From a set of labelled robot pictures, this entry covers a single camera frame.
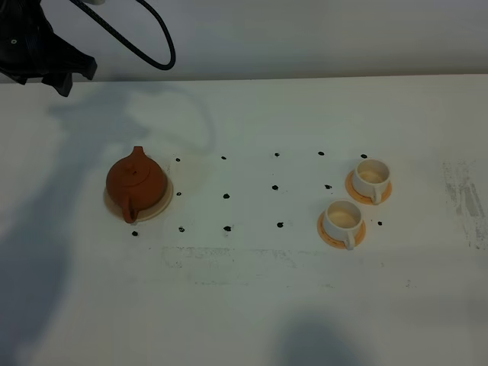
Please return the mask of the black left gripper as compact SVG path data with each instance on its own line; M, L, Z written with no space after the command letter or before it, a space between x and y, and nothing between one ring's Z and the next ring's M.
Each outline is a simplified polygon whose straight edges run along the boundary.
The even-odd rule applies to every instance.
M1 2L1 73L19 84L41 78L68 97L72 73L92 80L95 58L53 33L39 1Z

